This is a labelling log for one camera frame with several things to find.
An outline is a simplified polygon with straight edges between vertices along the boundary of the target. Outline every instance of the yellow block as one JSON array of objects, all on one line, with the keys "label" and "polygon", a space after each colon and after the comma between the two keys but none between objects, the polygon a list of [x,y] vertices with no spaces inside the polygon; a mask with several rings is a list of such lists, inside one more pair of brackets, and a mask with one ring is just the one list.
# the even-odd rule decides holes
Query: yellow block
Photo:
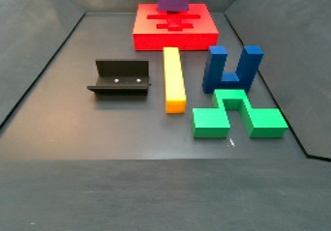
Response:
[{"label": "yellow block", "polygon": [[165,113],[184,113],[187,94],[178,47],[164,48],[165,59]]}]

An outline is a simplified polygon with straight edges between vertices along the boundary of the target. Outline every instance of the gray floor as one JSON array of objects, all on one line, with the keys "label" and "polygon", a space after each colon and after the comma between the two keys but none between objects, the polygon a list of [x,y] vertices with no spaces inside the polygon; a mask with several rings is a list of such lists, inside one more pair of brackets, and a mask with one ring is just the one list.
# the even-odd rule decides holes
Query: gray floor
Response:
[{"label": "gray floor", "polygon": [[[219,44],[230,51],[228,70],[239,62],[242,45],[223,14],[214,14]],[[182,52],[188,111],[165,114],[164,57],[136,52],[131,32],[135,14],[88,14],[44,77],[0,133],[2,159],[283,159],[303,158],[291,131],[282,139],[250,139],[238,112],[231,113],[228,139],[195,140],[192,108],[211,106],[203,93],[206,51]],[[97,98],[96,59],[151,61],[147,100]],[[258,75],[253,105],[274,107]]]},{"label": "gray floor", "polygon": [[293,159],[0,163],[0,230],[330,231],[331,167]]}]

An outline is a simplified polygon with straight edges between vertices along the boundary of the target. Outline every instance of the red base plate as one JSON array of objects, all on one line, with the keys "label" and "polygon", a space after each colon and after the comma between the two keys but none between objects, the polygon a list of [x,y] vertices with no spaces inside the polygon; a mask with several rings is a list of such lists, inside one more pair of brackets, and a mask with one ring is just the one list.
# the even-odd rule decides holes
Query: red base plate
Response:
[{"label": "red base plate", "polygon": [[136,50],[208,50],[219,31],[206,4],[191,4],[188,12],[168,13],[157,4],[140,4],[133,28]]}]

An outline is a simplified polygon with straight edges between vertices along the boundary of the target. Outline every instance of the blue block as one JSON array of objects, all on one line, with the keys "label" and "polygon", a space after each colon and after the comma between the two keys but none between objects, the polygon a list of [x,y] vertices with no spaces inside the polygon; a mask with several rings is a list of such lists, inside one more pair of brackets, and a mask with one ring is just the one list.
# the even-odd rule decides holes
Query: blue block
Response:
[{"label": "blue block", "polygon": [[224,46],[211,46],[204,68],[203,91],[212,94],[224,71],[228,51]]},{"label": "blue block", "polygon": [[215,89],[243,89],[249,93],[263,56],[265,52],[258,45],[247,45],[243,48],[236,72],[224,72],[227,49],[224,46],[212,46],[204,69],[204,92],[212,94]]}]

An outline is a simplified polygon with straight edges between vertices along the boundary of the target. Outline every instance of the green block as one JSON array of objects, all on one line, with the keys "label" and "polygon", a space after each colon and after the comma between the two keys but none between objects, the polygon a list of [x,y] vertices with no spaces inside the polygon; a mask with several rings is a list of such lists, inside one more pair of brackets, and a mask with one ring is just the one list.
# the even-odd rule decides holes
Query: green block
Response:
[{"label": "green block", "polygon": [[281,138],[289,129],[278,109],[251,109],[251,122],[246,129],[251,138]]},{"label": "green block", "polygon": [[194,135],[196,138],[226,138],[231,123],[222,108],[194,108]]},{"label": "green block", "polygon": [[214,92],[214,107],[226,107],[227,110],[239,110],[245,100],[249,101],[249,98],[242,89],[216,89]]},{"label": "green block", "polygon": [[230,124],[227,110],[239,110],[251,138],[283,137],[289,126],[281,111],[277,108],[253,108],[245,90],[215,90],[212,103],[216,108],[204,109],[203,111],[195,109],[195,122],[198,122],[198,124],[195,123],[195,137],[219,137],[220,133],[223,133],[223,137],[227,137],[230,131],[226,131],[226,128],[219,125],[216,118],[218,115],[222,115],[222,120],[227,120]]}]

